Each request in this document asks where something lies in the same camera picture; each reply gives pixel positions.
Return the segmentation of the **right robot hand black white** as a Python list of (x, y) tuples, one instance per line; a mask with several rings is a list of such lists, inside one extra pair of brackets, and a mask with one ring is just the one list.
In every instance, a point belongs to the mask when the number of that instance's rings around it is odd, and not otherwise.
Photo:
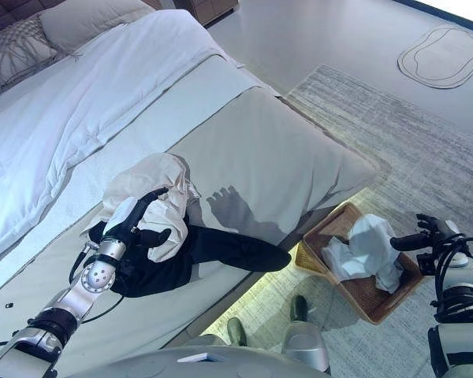
[(464, 236), (450, 220), (438, 219), (423, 213), (418, 213), (416, 219), (422, 231), (413, 235), (392, 237), (389, 242), (395, 250), (405, 252), (426, 247), (436, 248)]

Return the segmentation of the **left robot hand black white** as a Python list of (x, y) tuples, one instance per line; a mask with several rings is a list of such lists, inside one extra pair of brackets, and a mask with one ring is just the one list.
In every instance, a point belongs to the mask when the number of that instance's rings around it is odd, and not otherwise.
[(138, 224), (146, 213), (147, 207), (167, 192), (168, 189), (162, 187), (145, 194), (140, 199), (131, 197), (124, 200), (107, 222), (102, 240), (115, 239), (124, 243), (126, 248), (135, 245), (154, 248), (164, 244), (171, 234), (170, 228), (156, 232), (148, 229), (141, 230)]

